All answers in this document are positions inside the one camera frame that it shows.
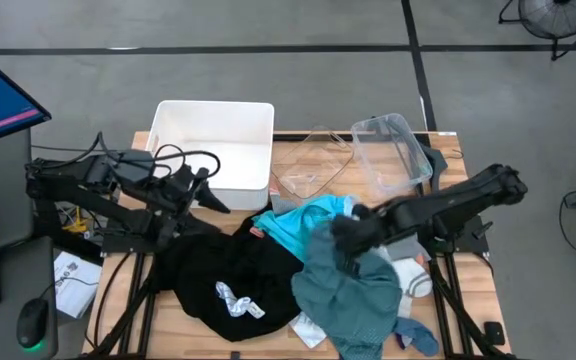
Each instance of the desk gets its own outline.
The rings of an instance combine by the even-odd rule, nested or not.
[[[43,347],[28,353],[17,343],[16,321],[22,306],[53,281],[52,241],[32,240],[32,203],[26,195],[26,170],[30,161],[30,130],[0,139],[0,359],[45,359],[57,352],[57,309],[54,289],[48,300],[48,328]]]
[[[275,133],[294,134],[295,132]],[[136,133],[133,148],[144,149],[147,138],[147,132]],[[459,154],[460,151],[457,136],[454,133],[428,133],[427,139],[430,146],[439,149],[447,157],[448,169],[440,178],[440,186],[447,187],[465,180],[467,174],[464,162],[462,159],[455,158],[455,154]],[[280,159],[298,144],[298,142],[275,142],[273,144],[273,159]],[[282,196],[289,196],[285,189],[280,189],[280,191]],[[333,180],[326,192],[337,195],[357,194],[361,197],[362,202],[367,205],[376,205],[380,200],[375,198],[369,191],[361,166],[354,160]],[[128,197],[123,197],[120,202],[124,206],[131,208],[143,207],[143,204]],[[232,214],[226,215],[206,209],[194,209],[192,212],[198,218],[221,227],[226,233],[232,233],[237,229],[241,221],[251,214],[248,211],[234,211]],[[93,314],[96,314],[99,307],[101,294],[103,293],[102,289],[105,289],[110,274],[122,257],[122,254],[115,254],[104,261],[99,291],[93,306]],[[126,307],[135,257],[135,255],[131,255],[126,261],[108,292],[108,298],[102,311],[100,336],[105,335],[112,329]],[[150,257],[146,258],[144,269],[150,266],[150,260]],[[498,321],[503,324],[490,269],[480,259],[470,254],[456,254],[455,262],[463,302],[475,323],[482,328],[485,321]],[[446,307],[453,349],[455,352],[461,352],[456,318],[448,305]],[[129,352],[136,352],[137,350],[142,317],[143,305],[135,316],[132,325]],[[411,317],[422,322],[439,338],[439,325],[432,296],[415,299]],[[94,318],[95,316],[92,316],[88,325],[89,334],[94,332]],[[510,352],[508,342],[506,344],[500,349],[504,352]],[[90,350],[90,347],[84,344],[83,351],[88,352]],[[275,333],[258,338],[237,343],[228,342],[216,335],[199,319],[186,315],[171,291],[160,293],[157,296],[148,345],[147,356],[149,359],[228,359],[232,351],[240,352],[243,359],[339,358],[334,346],[328,340],[312,350],[308,349],[288,326]],[[425,357],[414,349],[406,351],[399,349],[395,339],[391,336],[384,343],[383,358],[423,359]],[[443,358],[443,349],[435,358]]]

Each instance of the clear plastic container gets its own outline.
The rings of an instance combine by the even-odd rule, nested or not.
[[[355,123],[355,157],[383,195],[403,195],[432,176],[432,167],[403,116],[388,114]]]
[[[324,189],[352,160],[353,149],[330,129],[318,126],[272,165],[272,173],[292,194],[308,199]]]

